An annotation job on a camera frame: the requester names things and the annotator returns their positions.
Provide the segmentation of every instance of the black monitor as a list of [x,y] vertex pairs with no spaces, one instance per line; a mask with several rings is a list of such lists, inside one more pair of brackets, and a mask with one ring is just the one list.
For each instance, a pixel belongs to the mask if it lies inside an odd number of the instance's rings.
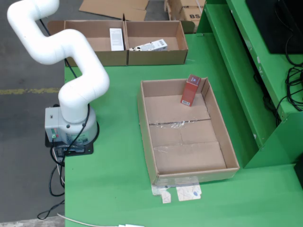
[[303,1],[246,0],[246,3],[269,52],[285,53],[286,42],[293,35],[287,52],[303,53]]

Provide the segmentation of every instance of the cardboard box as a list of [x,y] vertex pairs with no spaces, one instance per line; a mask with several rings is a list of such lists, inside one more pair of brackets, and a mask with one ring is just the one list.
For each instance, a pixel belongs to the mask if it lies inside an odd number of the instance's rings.
[[182,8],[179,20],[200,21],[201,12],[198,8]]
[[164,10],[168,12],[170,20],[181,21],[185,34],[196,33],[205,0],[199,0],[198,2],[201,10],[196,0],[165,0]]
[[[66,20],[50,21],[50,33],[56,34],[65,29],[82,32],[104,66],[127,65],[127,36],[124,21],[118,20]],[[121,28],[123,32],[124,51],[111,51],[110,28]],[[77,66],[72,58],[67,59],[71,66]]]
[[148,0],[83,0],[79,11],[114,18],[144,21]]
[[201,10],[203,11],[203,7],[205,5],[205,0],[169,0],[169,4],[171,5],[171,9],[174,12],[174,14],[179,14],[183,8],[202,8]]
[[153,185],[222,180],[238,160],[207,78],[191,107],[180,103],[186,79],[142,81],[138,112]]
[[163,39],[167,51],[129,51],[128,65],[184,64],[188,52],[182,25],[179,21],[125,22],[128,48]]

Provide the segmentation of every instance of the white cable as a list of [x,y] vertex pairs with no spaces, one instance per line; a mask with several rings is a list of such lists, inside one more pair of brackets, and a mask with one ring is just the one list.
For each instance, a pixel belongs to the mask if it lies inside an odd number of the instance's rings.
[[81,224],[81,225],[84,225],[84,226],[91,226],[91,227],[117,227],[117,226],[95,226],[95,225],[91,225],[91,224],[86,224],[86,223],[83,223],[83,222],[80,222],[80,221],[76,221],[76,220],[73,220],[71,218],[67,218],[61,214],[58,214],[57,215],[61,218],[64,218],[65,220],[69,220],[69,221],[72,221],[72,222],[75,222],[75,223],[78,223],[78,224]]
[[198,4],[199,10],[200,10],[200,12],[201,12],[201,14],[202,14],[202,9],[201,9],[201,6],[200,6],[199,1],[198,1],[198,0],[196,0],[196,3]]
[[[55,160],[58,161],[54,148],[53,148],[53,156],[55,157]],[[60,170],[59,170],[59,165],[58,164],[57,164],[57,169],[58,169],[58,174],[60,176]]]

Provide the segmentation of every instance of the yellow floor marking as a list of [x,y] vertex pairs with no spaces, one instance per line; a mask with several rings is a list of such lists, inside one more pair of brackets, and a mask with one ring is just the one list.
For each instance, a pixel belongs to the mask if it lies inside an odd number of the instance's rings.
[[26,93],[43,94],[43,93],[58,93],[60,88],[41,88],[41,89],[0,89],[0,95],[22,95]]

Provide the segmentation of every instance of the small white box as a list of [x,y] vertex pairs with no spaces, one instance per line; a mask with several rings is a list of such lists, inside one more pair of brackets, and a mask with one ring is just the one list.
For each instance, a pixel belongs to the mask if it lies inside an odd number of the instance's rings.
[[167,51],[167,44],[163,39],[136,46],[129,49],[130,51]]
[[110,28],[110,46],[112,51],[123,51],[123,36],[122,36],[122,29],[120,28]]

